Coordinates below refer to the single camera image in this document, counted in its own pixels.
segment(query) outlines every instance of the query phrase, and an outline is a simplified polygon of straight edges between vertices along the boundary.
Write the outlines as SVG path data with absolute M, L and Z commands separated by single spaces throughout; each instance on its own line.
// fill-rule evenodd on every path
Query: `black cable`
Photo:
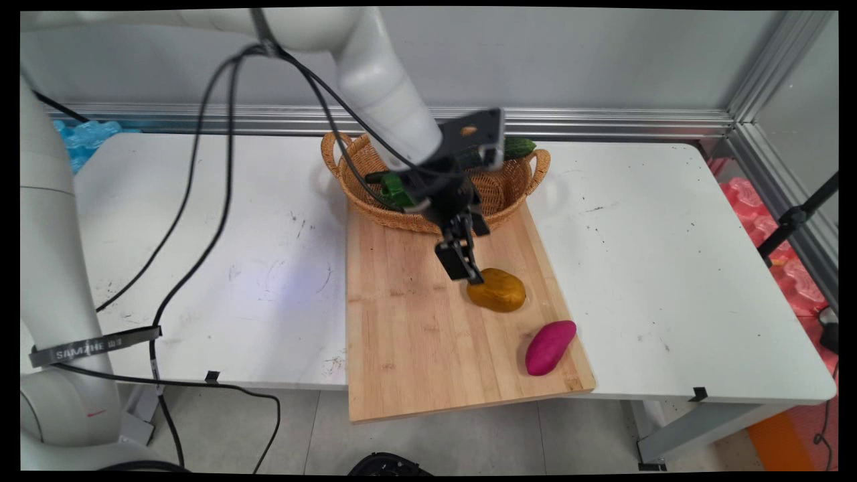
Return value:
M 42 93 L 39 93 L 35 90 L 33 90 L 33 93 L 36 94 L 36 99 L 41 101 L 43 104 L 50 105 L 54 109 L 57 109 L 58 111 L 62 112 L 63 114 L 73 118 L 77 122 L 80 122 L 82 124 L 89 122 L 89 119 L 87 119 L 86 117 L 83 117 L 81 114 L 78 114 L 77 112 L 72 111 L 71 109 L 69 109 L 65 105 L 62 105 L 59 102 L 56 102 L 54 99 L 51 99 L 50 97 L 47 97 L 47 96 L 43 95 Z
M 100 468 L 99 471 L 128 471 L 128 470 L 159 470 L 162 472 L 182 472 L 189 473 L 190 471 L 182 466 L 165 461 L 130 461 Z
M 839 360 L 836 361 L 836 366 L 833 368 L 833 379 L 836 380 L 836 374 L 839 373 Z M 824 438 L 824 433 L 827 431 L 827 419 L 830 416 L 830 401 L 826 401 L 824 403 L 824 423 L 821 425 L 821 433 L 815 434 L 815 437 L 812 438 L 812 443 L 814 445 L 818 445 L 821 442 L 824 442 L 824 446 L 827 447 L 827 468 L 825 468 L 825 472 L 830 472 L 830 465 L 833 463 L 833 448 L 830 446 L 830 443 L 827 442 L 827 439 Z
M 256 463 L 256 467 L 253 469 L 253 473 L 259 470 L 259 466 L 262 461 L 265 460 L 265 455 L 267 455 L 268 449 L 271 448 L 271 444 L 273 443 L 274 438 L 277 437 L 277 431 L 279 430 L 279 422 L 280 422 L 280 406 L 279 406 L 279 398 L 274 395 L 268 394 L 259 394 L 256 392 L 251 392 L 245 388 L 239 387 L 237 385 L 230 385 L 226 383 L 198 383 L 198 382 L 177 382 L 175 380 L 159 380 L 154 378 L 138 378 L 138 377 L 125 377 L 122 375 L 113 375 L 112 373 L 102 373 L 100 371 L 91 371 L 84 368 L 66 365 L 63 363 L 57 363 L 52 366 L 55 366 L 61 370 L 72 371 L 74 373 L 80 375 L 87 375 L 90 377 L 96 378 L 104 378 L 107 380 L 113 380 L 115 382 L 126 382 L 126 383 L 145 383 L 148 385 L 165 385 L 169 387 L 194 387 L 194 388 L 203 388 L 203 389 L 229 389 L 229 390 L 237 390 L 243 394 L 254 396 L 256 398 L 267 398 L 269 400 L 273 400 L 277 404 L 277 424 L 273 428 L 273 434 L 271 434 L 271 439 L 268 440 L 268 444 L 265 447 L 265 451 L 262 452 L 262 456 L 259 458 L 259 461 Z
M 127 285 L 125 285 L 125 287 L 123 287 L 116 294 L 114 294 L 110 299 L 108 299 L 103 304 L 101 304 L 101 306 L 96 308 L 95 309 L 96 313 L 100 313 L 104 308 L 107 308 L 108 306 L 110 306 L 111 304 L 116 302 L 116 300 L 119 299 L 120 296 L 124 295 L 125 292 L 127 292 L 128 289 L 130 287 L 132 287 L 132 285 L 134 285 L 134 283 L 136 283 L 138 279 L 140 279 L 140 277 L 143 275 L 143 273 L 146 273 L 146 270 L 149 269 L 149 266 L 152 265 L 152 263 L 155 260 L 155 257 L 161 251 L 161 248 L 163 248 L 164 244 L 166 244 L 167 239 L 169 239 L 172 232 L 175 231 L 176 226 L 178 225 L 178 220 L 180 220 L 182 218 L 182 214 L 184 213 L 184 208 L 188 205 L 188 199 L 190 198 L 190 188 L 194 184 L 194 169 L 196 166 L 196 162 L 195 162 L 196 161 L 196 153 L 199 150 L 200 135 L 202 134 L 202 121 L 206 115 L 206 107 L 208 106 L 208 99 L 211 97 L 211 93 L 214 90 L 214 85 L 217 83 L 217 80 L 223 74 L 223 71 L 226 70 L 226 68 L 232 64 L 234 59 L 235 59 L 234 57 L 230 57 L 225 62 L 220 64 L 220 66 L 217 68 L 217 70 L 215 70 L 214 75 L 212 76 L 211 80 L 208 81 L 208 86 L 206 87 L 206 92 L 202 95 L 202 105 L 200 105 L 200 112 L 196 117 L 196 130 L 194 131 L 194 146 L 190 152 L 190 166 L 188 168 L 189 169 L 188 185 L 185 186 L 185 188 L 184 188 L 184 197 L 182 198 L 182 204 L 179 206 L 178 212 L 176 213 L 176 218 L 172 221 L 172 224 L 170 225 L 170 229 L 167 230 L 166 234 L 161 239 L 161 242 L 158 244 L 158 247 L 155 248 L 155 251 L 153 251 L 152 254 L 149 256 L 149 259 L 148 259 L 148 261 L 146 261 L 146 264 L 144 264 L 143 267 L 140 269 L 140 272 L 137 273 L 137 275 L 134 278 L 132 278 L 131 281 L 129 281 L 129 283 Z
M 224 70 L 232 66 L 232 74 L 230 78 L 230 86 L 229 86 L 229 112 L 227 118 L 227 147 L 226 147 L 226 196 L 224 201 L 223 212 L 220 215 L 220 222 L 218 224 L 217 231 L 214 233 L 212 240 L 208 243 L 206 249 L 202 252 L 199 259 L 196 261 L 193 267 L 176 283 L 176 285 L 167 293 L 166 297 L 163 301 L 161 301 L 160 306 L 158 307 L 158 311 L 155 313 L 155 318 L 153 320 L 152 325 L 158 326 L 160 325 L 160 319 L 164 315 L 164 310 L 166 310 L 167 305 L 170 303 L 172 298 L 176 295 L 176 293 L 184 286 L 185 283 L 190 280 L 190 278 L 196 273 L 196 270 L 202 265 L 202 263 L 208 258 L 209 253 L 214 249 L 214 245 L 217 244 L 220 239 L 220 235 L 223 234 L 223 230 L 226 224 L 226 220 L 229 217 L 229 208 L 232 200 L 232 160 L 233 160 L 233 141 L 234 141 L 234 133 L 235 133 L 235 91 L 237 87 L 237 76 L 240 70 L 241 62 L 245 57 L 249 57 L 251 55 L 259 55 L 261 54 L 261 46 L 260 45 L 251 45 L 250 47 L 245 48 L 240 54 L 227 59 L 220 68 L 215 72 L 212 80 L 211 87 L 216 81 L 220 78 L 220 75 L 223 74 Z M 200 108 L 201 115 L 204 113 L 205 105 L 208 99 L 203 99 L 203 105 Z M 201 134 L 201 122 L 197 124 L 196 133 L 194 136 L 194 146 L 198 145 L 199 138 Z M 195 162 L 195 149 L 193 151 L 193 156 L 190 158 L 191 164 Z M 149 359 L 152 364 L 152 375 L 155 379 L 160 378 L 158 373 L 158 357 L 155 352 L 155 340 L 149 341 Z M 161 407 L 161 411 L 164 413 L 164 418 L 167 421 L 167 425 L 170 427 L 170 434 L 172 434 L 173 442 L 176 444 L 176 452 L 179 457 L 179 464 L 183 464 L 183 449 L 182 442 L 180 437 L 178 436 L 178 430 L 176 426 L 171 423 L 172 417 L 170 416 L 169 408 L 167 408 L 166 400 L 163 395 L 159 395 L 158 403 Z
M 353 110 L 348 106 L 348 104 L 346 104 L 346 103 L 345 103 L 345 101 L 344 101 L 344 100 L 342 100 L 342 98 L 340 98 L 340 97 L 336 94 L 336 92 L 335 92 L 332 88 L 330 88 L 330 86 L 328 86 L 328 85 L 327 85 L 327 84 L 326 84 L 326 83 L 325 83 L 325 82 L 324 82 L 324 81 L 323 81 L 323 80 L 322 80 L 318 75 L 316 75 L 316 74 L 315 74 L 315 72 L 313 72 L 312 70 L 308 69 L 308 68 L 307 68 L 305 65 L 303 65 L 302 63 L 298 62 L 298 60 L 297 60 L 296 58 L 294 58 L 294 57 L 293 57 L 289 52 L 287 52 L 287 51 L 283 50 L 283 48 L 282 48 L 282 47 L 280 47 L 279 45 L 275 45 L 274 47 L 275 47 L 275 49 L 277 50 L 277 55 L 278 55 L 280 58 L 282 58 L 282 59 L 283 59 L 283 60 L 285 60 L 286 62 L 291 63 L 292 65 L 294 65 L 295 67 L 297 67 L 297 68 L 298 68 L 298 69 L 303 73 L 303 75 L 304 75 L 305 77 L 306 77 L 306 76 L 312 77 L 312 79 L 313 79 L 313 80 L 315 80 L 316 82 L 318 82 L 319 84 L 321 84 L 321 86 L 322 86 L 322 87 L 327 91 L 327 93 L 329 93 L 329 94 L 331 95 L 331 97 L 333 97 L 333 99 L 334 99 L 334 100 L 336 100 L 337 102 L 339 102 L 339 104 L 340 104 L 340 105 L 345 109 L 345 111 L 347 111 L 347 112 L 349 113 L 349 115 L 351 115 L 351 116 L 354 118 L 354 120 L 356 120 L 356 121 L 357 121 L 357 123 L 358 123 L 358 124 L 360 124 L 364 129 L 366 129 L 366 132 L 367 132 L 370 136 L 372 136 L 374 140 L 378 141 L 378 143 L 380 143 L 380 145 L 381 145 L 381 146 L 384 146 L 384 148 L 385 148 L 387 151 L 389 151 L 389 152 L 390 152 L 390 154 L 392 154 L 393 156 L 395 156 L 397 159 L 401 160 L 401 161 L 402 161 L 406 166 L 408 166 L 409 168 L 413 169 L 414 171 L 421 172 L 421 173 L 426 174 L 426 175 L 428 175 L 428 176 L 433 176 L 433 177 L 437 177 L 437 178 L 453 178 L 453 179 L 455 179 L 455 178 L 466 178 L 466 177 L 470 176 L 470 173 L 468 173 L 468 172 L 461 172 L 461 171 L 459 171 L 459 172 L 440 172 L 440 171 L 433 171 L 433 170 L 431 170 L 431 169 L 426 169 L 425 167 L 418 166 L 418 165 L 416 165 L 416 164 L 414 164 L 414 163 L 410 162 L 409 160 L 405 159 L 405 157 L 404 157 L 402 154 L 399 154 L 399 152 L 398 152 L 398 151 L 396 151 L 396 149 L 393 149 L 393 148 L 390 146 L 390 144 L 387 144 L 387 142 L 386 142 L 386 141 L 384 141 L 384 139 L 383 139 L 381 136 L 378 136 L 378 134 L 377 134 L 377 133 L 375 133 L 375 131 L 374 131 L 374 130 L 372 130 L 372 128 L 371 128 L 371 127 L 369 127 L 369 126 L 368 126 L 368 125 L 363 121 L 363 119 L 361 119 L 361 118 L 360 118 L 360 116 L 358 116 L 358 115 L 357 115 L 357 113 L 356 113 L 356 112 L 354 112 L 354 111 L 353 111 Z M 316 94 L 316 97 L 318 97 L 318 98 L 319 98 L 319 101 L 322 103 L 322 106 L 324 106 L 324 105 L 326 104 L 326 103 L 322 100 L 323 98 L 321 97 L 321 95 L 320 95 L 320 94 L 318 94 L 318 93 L 317 93 L 317 94 Z M 331 126 L 333 126 L 333 124 L 334 124 L 334 122 L 333 122 L 333 117 L 331 117 L 329 114 L 328 114 L 328 117 L 327 117 L 327 121 L 331 124 Z
M 172 421 L 172 415 L 170 415 L 170 409 L 166 406 L 166 398 L 164 398 L 164 394 L 158 394 L 158 405 L 160 405 L 161 412 L 164 414 L 166 426 L 170 429 L 172 443 L 176 446 L 178 465 L 184 467 L 184 449 L 182 449 L 182 439 L 178 437 L 178 429 L 176 428 L 176 424 Z
M 280 58 L 285 60 L 286 62 L 291 63 L 286 57 Z M 348 154 L 348 149 L 345 147 L 342 138 L 339 137 L 339 128 L 336 126 L 336 122 L 333 121 L 333 115 L 331 115 L 330 109 L 327 107 L 327 102 L 324 100 L 324 96 L 321 95 L 321 92 L 319 91 L 318 86 L 315 85 L 315 81 L 313 80 L 313 78 L 306 74 L 306 72 L 304 72 L 303 70 L 301 70 L 301 73 L 309 83 L 309 86 L 312 87 L 313 92 L 315 93 L 315 97 L 319 100 L 319 103 L 321 104 L 321 109 L 324 110 L 325 116 L 327 117 L 327 122 L 330 124 L 330 128 L 333 131 L 333 136 L 336 137 L 336 142 L 339 145 L 339 150 L 342 152 L 342 156 L 345 158 L 345 163 L 348 164 L 348 168 L 351 169 L 351 172 L 354 174 L 354 177 L 357 178 L 357 182 L 360 183 L 363 189 L 366 190 L 366 192 L 368 192 L 369 195 L 372 196 L 381 206 L 390 209 L 391 211 L 398 211 L 400 213 L 403 213 L 405 211 L 403 208 L 401 208 L 400 206 L 396 206 L 395 204 L 391 204 L 387 202 L 383 197 L 380 197 L 375 194 L 372 188 L 370 188 L 369 185 L 366 183 L 366 180 L 354 166 L 354 162 L 351 161 L 351 156 Z

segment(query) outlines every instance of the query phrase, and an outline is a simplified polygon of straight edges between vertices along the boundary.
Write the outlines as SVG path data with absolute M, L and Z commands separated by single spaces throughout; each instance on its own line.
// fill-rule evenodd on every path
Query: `white table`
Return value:
M 75 178 L 96 304 L 123 286 L 170 225 L 192 136 L 121 134 Z M 229 222 L 162 319 L 161 376 L 209 370 L 247 387 L 347 389 L 345 196 L 317 137 L 239 136 Z M 698 151 L 684 144 L 539 142 L 548 176 L 528 203 L 598 387 L 641 401 L 647 461 L 719 437 L 836 386 Z M 223 206 L 225 138 L 204 136 L 185 214 L 157 261 L 99 315 L 106 333 L 151 323 Z M 476 256 L 478 260 L 478 240 Z M 21 372 L 32 346 L 21 325 Z M 146 344 L 111 354 L 149 377 Z M 653 405 L 708 398 L 660 428 Z M 654 414 L 654 421 L 643 415 Z

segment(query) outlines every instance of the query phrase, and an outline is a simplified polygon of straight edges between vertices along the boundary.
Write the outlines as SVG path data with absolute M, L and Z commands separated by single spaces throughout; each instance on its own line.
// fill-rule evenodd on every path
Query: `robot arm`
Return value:
M 458 168 L 455 154 L 473 145 L 480 146 L 486 166 L 501 162 L 502 112 L 485 111 L 439 126 L 396 57 L 377 8 L 263 10 L 273 37 L 284 48 L 331 52 L 337 65 L 340 95 L 411 164 L 435 172 L 452 172 Z M 21 13 L 22 32 L 94 23 L 199 27 L 253 37 L 257 34 L 248 9 Z M 473 124 L 479 126 L 480 133 L 464 141 L 461 128 Z M 450 277 L 481 282 L 481 273 L 473 261 L 470 231 L 488 234 L 488 227 L 470 180 L 427 176 L 401 162 L 375 139 L 372 142 L 387 167 L 400 173 L 405 188 L 424 207 L 423 215 L 443 232 L 444 241 L 435 252 Z M 22 77 L 21 318 L 39 349 L 102 335 L 76 220 L 68 156 Z M 111 372 L 106 354 L 69 363 Z M 58 370 L 22 377 L 22 467 L 27 466 L 25 438 L 30 448 L 37 447 L 39 441 L 56 447 L 114 443 L 119 433 L 119 410 L 114 382 Z M 117 462 L 123 452 L 111 449 L 104 453 L 110 453 L 111 458 L 103 462 Z M 129 457 L 139 459 L 140 455 L 137 452 Z M 31 462 L 29 467 L 38 465 Z

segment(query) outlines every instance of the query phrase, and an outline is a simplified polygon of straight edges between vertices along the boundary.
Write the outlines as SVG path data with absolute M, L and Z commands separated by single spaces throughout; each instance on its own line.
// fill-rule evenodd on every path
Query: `purple sweet potato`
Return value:
M 527 373 L 534 377 L 550 373 L 560 362 L 562 353 L 566 352 L 577 332 L 578 326 L 570 320 L 544 325 L 527 347 L 524 358 Z

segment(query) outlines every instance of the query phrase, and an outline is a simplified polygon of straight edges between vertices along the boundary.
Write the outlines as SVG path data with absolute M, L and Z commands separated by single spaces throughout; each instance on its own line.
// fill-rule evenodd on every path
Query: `table leg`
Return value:
M 657 416 L 652 417 L 651 403 L 632 403 L 638 430 L 652 429 L 648 434 L 639 433 L 637 447 L 643 463 L 659 463 L 658 459 L 667 455 L 703 447 L 790 408 L 752 403 L 700 403 L 671 424 L 659 426 Z
M 120 438 L 148 445 L 154 434 L 152 416 L 158 407 L 157 389 L 154 385 L 120 384 L 120 397 L 124 400 Z

